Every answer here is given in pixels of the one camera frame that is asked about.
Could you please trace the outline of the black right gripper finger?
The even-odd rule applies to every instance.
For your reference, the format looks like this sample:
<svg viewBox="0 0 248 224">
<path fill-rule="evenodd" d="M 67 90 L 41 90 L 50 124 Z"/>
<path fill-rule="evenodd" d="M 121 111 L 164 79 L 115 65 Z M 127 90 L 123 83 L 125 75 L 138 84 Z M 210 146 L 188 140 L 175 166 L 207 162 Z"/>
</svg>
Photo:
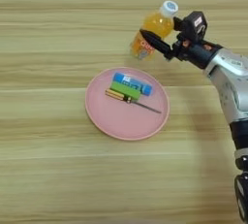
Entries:
<svg viewBox="0 0 248 224">
<path fill-rule="evenodd" d="M 183 20 L 180 19 L 179 17 L 174 17 L 173 18 L 173 29 L 175 31 L 182 31 L 183 30 Z"/>
<path fill-rule="evenodd" d="M 145 41 L 157 51 L 162 53 L 167 60 L 171 60 L 173 58 L 171 46 L 165 43 L 158 35 L 144 29 L 141 29 L 139 32 L 141 33 Z"/>
</svg>

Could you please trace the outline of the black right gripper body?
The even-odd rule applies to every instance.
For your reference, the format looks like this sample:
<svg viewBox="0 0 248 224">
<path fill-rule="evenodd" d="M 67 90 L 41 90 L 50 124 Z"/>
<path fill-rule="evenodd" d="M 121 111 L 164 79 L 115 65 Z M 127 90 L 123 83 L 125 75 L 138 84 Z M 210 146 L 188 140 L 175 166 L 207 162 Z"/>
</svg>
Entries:
<svg viewBox="0 0 248 224">
<path fill-rule="evenodd" d="M 181 34 L 176 36 L 177 41 L 172 45 L 173 55 L 181 61 L 189 61 L 196 67 L 204 70 L 214 55 L 222 48 L 205 40 L 192 42 Z"/>
</svg>

